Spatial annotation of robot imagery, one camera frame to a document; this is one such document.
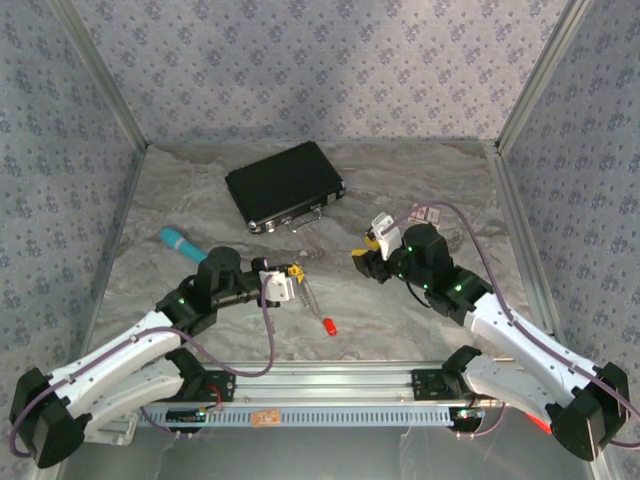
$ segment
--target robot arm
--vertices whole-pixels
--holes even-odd
[[[242,272],[237,251],[213,249],[196,275],[126,332],[47,376],[34,368],[20,377],[10,412],[10,441],[17,434],[29,451],[21,456],[47,468],[124,413],[175,396],[188,401],[206,375],[200,362],[179,348],[185,339],[213,325],[220,308],[254,300],[261,305],[263,293],[266,307],[292,300],[294,279],[301,275],[294,265],[269,267],[263,258]]]
[[[456,372],[465,388],[507,401],[547,422],[556,439],[578,457],[597,457],[629,413],[577,371],[589,372],[628,400],[628,380],[619,367],[612,363],[596,367],[513,309],[509,318],[491,285],[454,264],[445,239],[433,225],[415,225],[401,235],[393,219],[383,213],[367,235],[372,249],[352,253],[360,273],[381,284],[395,277],[421,289],[434,311],[489,340],[523,369],[494,362],[466,347]]]

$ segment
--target blue patterned wall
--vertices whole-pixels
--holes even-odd
[[[0,479],[18,377],[77,355],[133,148],[46,2],[0,5]]]
[[[636,405],[639,134],[640,3],[594,2],[507,159],[570,346],[623,367]]]
[[[76,0],[150,143],[495,138],[567,0]]]

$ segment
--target small red object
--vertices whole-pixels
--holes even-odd
[[[330,337],[335,337],[338,334],[338,329],[336,328],[336,324],[333,323],[332,318],[327,317],[322,321],[322,323]]]
[[[547,435],[551,435],[551,426],[550,425],[547,425],[545,422],[540,420],[538,417],[534,417],[530,413],[527,413],[527,417],[529,417],[533,423],[538,425],[542,429],[542,431],[544,433],[546,433]]]

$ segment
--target black case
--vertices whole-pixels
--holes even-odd
[[[315,142],[234,170],[225,180],[252,233],[273,231],[345,192],[344,181]]]

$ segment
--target gray marble surface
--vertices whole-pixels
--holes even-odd
[[[420,306],[397,281],[378,285],[355,270],[351,250],[380,212],[399,215],[414,202],[456,203],[490,252],[508,301],[525,316],[529,308],[506,226],[478,142],[321,143],[347,184],[346,196],[325,209],[325,218],[297,234],[280,228],[252,235],[228,193],[224,177],[234,168],[291,145],[180,145],[149,148],[126,220],[117,258],[93,332],[91,347],[122,332],[154,308],[166,292],[195,273],[158,232],[179,228],[207,251],[237,249],[248,261],[299,262],[323,313],[338,335],[300,302],[271,310],[280,360],[444,360],[464,344],[478,344],[471,332]],[[440,232],[455,260],[485,276],[469,235],[452,212],[443,211]],[[219,312],[218,322],[198,340],[226,361],[265,359],[264,324],[255,304]],[[485,350],[491,350],[480,343]]]

